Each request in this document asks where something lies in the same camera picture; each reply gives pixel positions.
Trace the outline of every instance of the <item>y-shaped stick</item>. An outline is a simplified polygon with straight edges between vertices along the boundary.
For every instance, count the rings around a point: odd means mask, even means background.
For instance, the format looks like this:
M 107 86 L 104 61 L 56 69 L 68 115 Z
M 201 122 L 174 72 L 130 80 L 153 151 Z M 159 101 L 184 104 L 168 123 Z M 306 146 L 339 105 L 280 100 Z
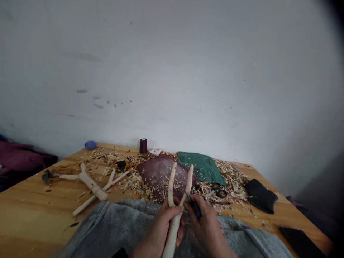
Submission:
M 169 178 L 168 182 L 168 205 L 170 207 L 175 206 L 175 203 L 173 202 L 173 182 L 175 179 L 175 172 L 176 172 L 177 163 L 173 164 L 171 176 Z M 187 183 L 185 192 L 189 195 L 191 191 L 192 186 L 192 175 L 194 173 L 194 166 L 190 166 L 189 174 L 187 175 Z M 175 253 L 176 248 L 176 240 L 177 240 L 177 233 L 179 229 L 179 222 L 180 218 L 183 215 L 184 212 L 184 202 L 186 200 L 186 194 L 184 193 L 182 200 L 180 201 L 179 206 L 181 206 L 181 212 L 175 216 L 169 225 L 168 235 L 167 235 L 167 241 L 165 244 L 164 252 L 162 254 L 162 258 L 172 258 L 173 254 Z
M 80 164 L 81 173 L 78 175 L 65 175 L 65 174 L 54 174 L 54 177 L 59 177 L 63 179 L 70 179 L 70 180 L 81 180 L 84 182 L 85 185 L 88 186 L 89 189 L 99 198 L 99 200 L 103 201 L 108 198 L 108 194 L 103 191 L 96 182 L 86 173 L 85 163 Z
M 114 180 L 114 175 L 115 175 L 115 171 L 116 169 L 113 168 L 112 169 L 112 173 L 110 175 L 109 178 L 109 182 L 106 184 L 106 186 L 103 187 L 103 190 L 106 191 L 107 189 L 110 188 L 110 186 L 116 184 L 118 181 L 120 181 L 123 177 L 125 177 L 128 173 L 130 173 L 131 171 L 133 171 L 134 169 L 131 168 L 129 169 L 127 172 L 125 172 L 124 174 L 122 174 L 121 176 L 119 176 L 118 178 L 116 178 Z M 81 206 L 79 206 L 79 208 L 77 208 L 74 212 L 73 212 L 73 216 L 78 215 L 80 212 L 82 212 L 87 206 L 89 206 L 95 199 L 97 199 L 97 196 L 92 196 L 91 198 L 89 198 L 87 201 L 85 201 Z

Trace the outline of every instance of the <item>white wall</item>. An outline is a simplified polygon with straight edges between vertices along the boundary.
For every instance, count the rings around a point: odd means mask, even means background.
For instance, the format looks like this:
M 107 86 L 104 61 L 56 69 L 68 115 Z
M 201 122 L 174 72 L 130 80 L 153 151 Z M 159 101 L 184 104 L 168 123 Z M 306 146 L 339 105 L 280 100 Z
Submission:
M 315 0 L 1 1 L 0 132 L 60 158 L 146 137 L 297 196 L 344 152 L 331 15 Z

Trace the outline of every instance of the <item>hand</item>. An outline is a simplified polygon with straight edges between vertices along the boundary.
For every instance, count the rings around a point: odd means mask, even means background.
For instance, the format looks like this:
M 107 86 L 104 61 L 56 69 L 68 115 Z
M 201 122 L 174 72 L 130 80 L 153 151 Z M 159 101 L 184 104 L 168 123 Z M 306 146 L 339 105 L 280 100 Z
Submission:
M 173 197 L 175 205 L 179 205 L 178 198 Z M 152 227 L 135 248 L 132 257 L 161 257 L 164 251 L 170 220 L 181 212 L 181 207 L 169 207 L 168 199 L 164 201 L 154 217 Z M 185 214 L 180 219 L 177 233 L 178 247 L 184 233 Z
M 222 234 L 214 207 L 199 195 L 191 195 L 191 198 L 197 202 L 202 216 L 198 220 L 194 209 L 187 202 L 185 203 L 185 209 L 189 215 L 195 236 L 201 245 L 206 248 L 211 257 L 236 257 Z

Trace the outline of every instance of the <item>gray fabric on lap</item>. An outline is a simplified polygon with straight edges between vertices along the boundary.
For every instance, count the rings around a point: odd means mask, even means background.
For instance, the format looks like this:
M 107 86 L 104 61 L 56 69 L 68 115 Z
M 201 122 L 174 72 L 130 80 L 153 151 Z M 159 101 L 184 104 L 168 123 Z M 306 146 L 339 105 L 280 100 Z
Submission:
M 128 255 L 145 235 L 160 205 L 135 199 L 117 203 L 102 201 L 82 222 L 58 257 L 112 257 L 120 248 Z M 218 216 L 228 244 L 238 257 L 281 257 L 292 255 L 275 236 L 252 229 L 233 218 Z M 186 223 L 175 257 L 207 257 L 191 225 Z

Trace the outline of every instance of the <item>green cloth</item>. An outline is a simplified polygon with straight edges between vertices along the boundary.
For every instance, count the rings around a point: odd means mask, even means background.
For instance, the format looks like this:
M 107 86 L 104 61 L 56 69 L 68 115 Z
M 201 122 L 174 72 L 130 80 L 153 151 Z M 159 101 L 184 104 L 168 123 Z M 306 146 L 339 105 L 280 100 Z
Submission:
M 187 169 L 193 164 L 194 175 L 201 182 L 227 185 L 212 157 L 191 152 L 178 152 L 178 163 Z

